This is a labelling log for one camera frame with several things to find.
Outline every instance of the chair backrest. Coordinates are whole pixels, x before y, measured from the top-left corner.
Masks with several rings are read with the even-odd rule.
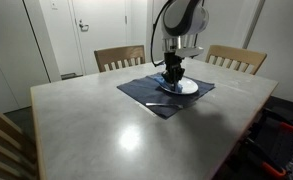
[[[247,49],[239,49],[221,45],[211,45],[206,57],[206,62],[212,64],[233,68],[236,71],[246,72],[248,67],[252,65],[250,74],[255,75],[259,67],[264,62],[267,54],[249,51]]]
[[[125,68],[127,65],[132,66],[133,64],[145,64],[143,45],[97,50],[94,51],[94,54],[99,72],[106,71],[105,65],[108,66],[109,70],[113,70],[114,67],[115,69],[119,69],[120,65],[122,68]]]
[[[36,159],[34,141],[0,114],[0,179],[36,179]]]

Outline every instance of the white plate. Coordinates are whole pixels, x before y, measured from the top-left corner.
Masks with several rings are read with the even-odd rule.
[[[174,93],[174,94],[193,94],[198,90],[198,85],[191,79],[183,77],[182,80],[178,82],[178,84],[182,85],[182,92],[175,92],[170,89],[167,89],[164,86],[160,86],[161,88],[165,89],[168,92]]]

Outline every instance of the table top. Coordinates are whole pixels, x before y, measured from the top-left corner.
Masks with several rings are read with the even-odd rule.
[[[116,88],[151,63],[31,88],[43,179],[209,179],[277,85],[198,60],[185,75],[216,88],[164,120]]]

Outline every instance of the black cable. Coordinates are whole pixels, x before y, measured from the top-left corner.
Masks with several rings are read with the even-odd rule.
[[[154,62],[154,59],[153,59],[153,43],[154,43],[154,35],[155,35],[155,31],[156,31],[156,27],[157,27],[157,23],[158,23],[158,20],[160,18],[160,15],[163,13],[163,11],[165,10],[165,8],[172,2],[173,0],[168,0],[164,6],[162,7],[162,9],[160,10],[157,18],[156,18],[156,21],[155,23],[153,24],[153,33],[152,33],[152,39],[151,39],[151,42],[150,42],[150,58],[152,60],[152,63],[154,64],[155,67],[159,66],[159,65],[162,65],[165,61],[161,61],[159,63],[155,63]]]

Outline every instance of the dark blue cloth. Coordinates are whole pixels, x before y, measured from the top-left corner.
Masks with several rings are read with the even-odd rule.
[[[160,74],[135,79],[131,82],[119,85],[117,88],[143,105],[146,105],[146,103],[164,103],[181,104],[184,106],[195,102],[208,91],[215,88],[214,84],[187,77],[198,85],[198,91],[189,95],[173,94],[160,87],[159,83],[154,80],[156,76],[160,76]],[[150,106],[148,109],[164,119],[168,119],[180,110],[174,106]]]

